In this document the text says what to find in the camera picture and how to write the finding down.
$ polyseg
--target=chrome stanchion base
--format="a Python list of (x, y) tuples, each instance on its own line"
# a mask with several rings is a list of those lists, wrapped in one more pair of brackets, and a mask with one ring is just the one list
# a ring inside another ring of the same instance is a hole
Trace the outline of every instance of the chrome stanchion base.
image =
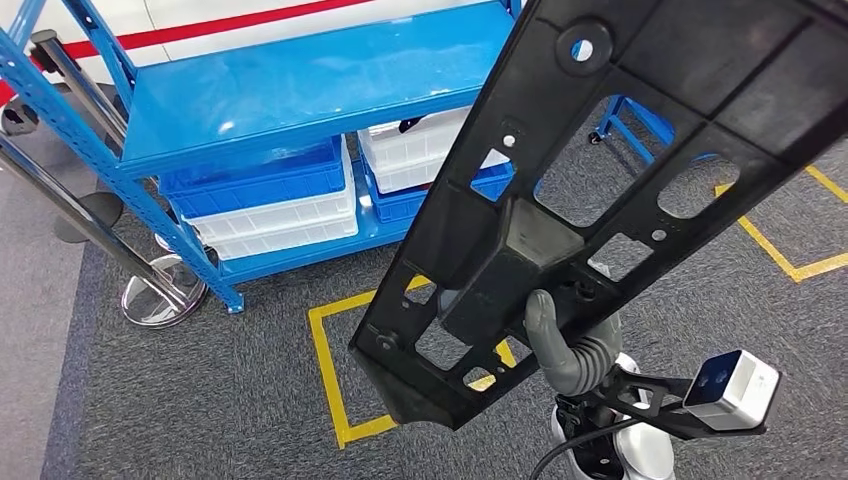
[(187, 299), (184, 310), (173, 307), (139, 277), (130, 283), (121, 297), (121, 309), (127, 319), (142, 327), (166, 328), (185, 320), (200, 305), (206, 295), (206, 284), (201, 282), (177, 255), (159, 257), (150, 265), (173, 279), (174, 287)]
[[(121, 214), (124, 213), (124, 202), (112, 192), (94, 192), (79, 198), (79, 202), (85, 206), (103, 225), (112, 228), (118, 223)], [(62, 217), (56, 218), (53, 223), (53, 234), (65, 243), (82, 243), (88, 241), (88, 237), (71, 225)]]
[(171, 250), (171, 246), (168, 245), (168, 242), (166, 242), (164, 238), (160, 237), (158, 233), (154, 233), (153, 238), (156, 240), (156, 245), (159, 245), (159, 248), (167, 250), (171, 253), (174, 252), (173, 250)]

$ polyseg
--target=blue metal shelf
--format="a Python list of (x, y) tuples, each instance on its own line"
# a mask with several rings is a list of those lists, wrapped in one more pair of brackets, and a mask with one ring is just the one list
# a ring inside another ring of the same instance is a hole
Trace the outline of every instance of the blue metal shelf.
[(499, 1), (139, 68), (119, 170), (149, 176), (470, 105)]
[(0, 76), (233, 313), (244, 308), (234, 284), (400, 241), (412, 220), (377, 221), (357, 168), (358, 235), (215, 266), (136, 179), (251, 166), (277, 148), (470, 105), (513, 26), (491, 0), (137, 68), (91, 1), (63, 3), (130, 112), (122, 158), (21, 51), (43, 0), (24, 0), (11, 36), (0, 30)]
[(380, 223), (368, 194), (362, 166), (357, 163), (353, 165), (353, 178), (356, 184), (358, 234), (329, 242), (223, 261), (218, 268), (224, 281), (230, 285), (244, 283), (403, 240), (413, 219)]

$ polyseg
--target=blue plastic bin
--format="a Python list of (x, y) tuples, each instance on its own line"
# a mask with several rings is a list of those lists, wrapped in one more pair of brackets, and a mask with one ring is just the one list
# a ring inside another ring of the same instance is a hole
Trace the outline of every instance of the blue plastic bin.
[[(380, 222), (397, 222), (415, 217), (427, 197), (429, 185), (382, 194), (377, 190), (377, 183), (374, 181), (374, 174), (368, 168), (368, 162), (364, 160), (364, 157), (360, 158), (362, 160), (359, 163), (365, 170), (365, 183), (368, 185), (371, 203), (374, 204), (374, 210), (377, 212), (377, 218)], [(477, 172), (471, 186), (486, 198), (494, 201), (509, 185), (513, 173), (510, 163), (484, 168)]]
[(186, 218), (338, 192), (345, 187), (341, 136), (243, 159), (244, 168), (204, 165), (162, 175), (159, 193)]

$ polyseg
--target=black plastic panel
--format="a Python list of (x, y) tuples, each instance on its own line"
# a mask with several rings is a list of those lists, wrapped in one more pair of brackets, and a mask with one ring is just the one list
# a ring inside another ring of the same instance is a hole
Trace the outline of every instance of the black plastic panel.
[[(509, 368), (494, 353), (508, 335), (525, 340), (532, 289), (552, 292), (567, 314), (563, 335), (576, 338), (843, 136), (848, 17), (817, 3), (529, 2), (350, 344), (392, 417), (459, 428), (536, 370), (532, 355)], [(571, 57), (580, 39), (594, 47), (584, 62)], [(600, 219), (576, 227), (539, 205), (533, 189), (614, 94), (668, 119), (675, 141)], [(495, 203), (469, 186), (492, 148), (516, 169)], [(694, 218), (667, 214), (658, 194), (704, 152), (733, 162), (738, 181)], [(652, 240), (655, 230), (665, 239)], [(619, 233), (653, 253), (613, 281), (587, 261)], [(419, 273), (436, 292), (425, 305), (404, 302)], [(432, 321), (471, 347), (450, 370), (415, 351)], [(462, 382), (475, 367), (496, 377), (484, 392)]]

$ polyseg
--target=black cable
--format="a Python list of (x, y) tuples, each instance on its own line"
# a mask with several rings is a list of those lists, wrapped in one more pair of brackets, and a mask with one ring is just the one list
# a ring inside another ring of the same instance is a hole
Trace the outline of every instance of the black cable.
[(564, 452), (571, 450), (572, 448), (580, 445), (581, 443), (586, 443), (596, 438), (615, 433), (621, 430), (622, 428), (627, 428), (636, 425), (641, 421), (642, 420), (639, 420), (638, 418), (631, 418), (629, 420), (624, 420), (621, 422), (613, 423), (612, 425), (603, 428), (599, 428), (593, 432), (584, 433), (579, 437), (574, 437), (571, 440), (568, 440), (564, 443), (560, 443), (556, 447), (552, 448), (550, 452), (545, 454), (545, 456), (539, 460), (539, 463), (536, 464), (536, 468), (533, 469), (533, 473), (530, 474), (530, 480), (538, 479), (539, 475), (542, 474), (542, 471), (545, 469), (545, 467), (547, 467), (548, 464), (553, 461), (553, 459), (555, 459), (559, 455), (562, 455)]

